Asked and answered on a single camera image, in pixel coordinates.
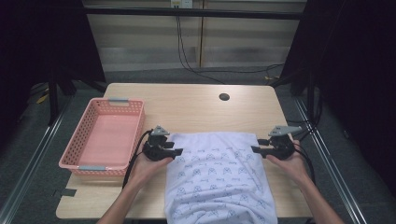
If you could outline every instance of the wooden table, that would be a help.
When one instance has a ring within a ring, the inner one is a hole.
[[[219,95],[227,93],[228,101]],[[114,83],[105,97],[127,97],[145,102],[144,129],[157,124],[170,133],[231,131],[255,133],[267,138],[276,125],[286,125],[275,91],[265,86],[132,84]],[[279,217],[310,217],[304,196],[294,183],[271,162],[263,160]],[[127,217],[165,218],[163,212],[165,172],[162,169],[139,192]],[[67,189],[74,197],[63,196],[59,218],[99,218],[121,191],[122,178],[71,175]]]

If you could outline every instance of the human hand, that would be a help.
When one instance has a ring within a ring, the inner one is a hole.
[[[301,149],[298,147],[300,142],[294,140],[293,143],[295,144],[295,148],[300,151]],[[289,158],[283,161],[272,155],[267,155],[266,159],[279,166],[296,184],[303,183],[307,177],[309,178],[305,170],[303,157],[298,152],[294,152]]]
[[[173,158],[170,157],[161,161],[151,161],[144,153],[141,153],[134,162],[128,183],[135,183],[139,188],[142,188],[158,170],[171,161],[173,161]]]

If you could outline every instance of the wall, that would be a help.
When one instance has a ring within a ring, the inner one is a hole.
[[[170,7],[170,1],[85,0],[84,5]],[[224,10],[301,12],[304,5],[304,0],[193,1],[194,8]],[[88,17],[105,71],[181,67],[175,17]],[[283,63],[297,25],[297,21],[180,18],[184,51],[191,67]]]

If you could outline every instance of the basket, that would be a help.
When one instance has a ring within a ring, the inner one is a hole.
[[[143,101],[91,99],[59,166],[76,175],[125,175],[144,118]]]

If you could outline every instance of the patterned fabric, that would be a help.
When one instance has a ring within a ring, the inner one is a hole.
[[[168,223],[277,223],[255,134],[173,133],[169,141],[184,150],[167,167]]]

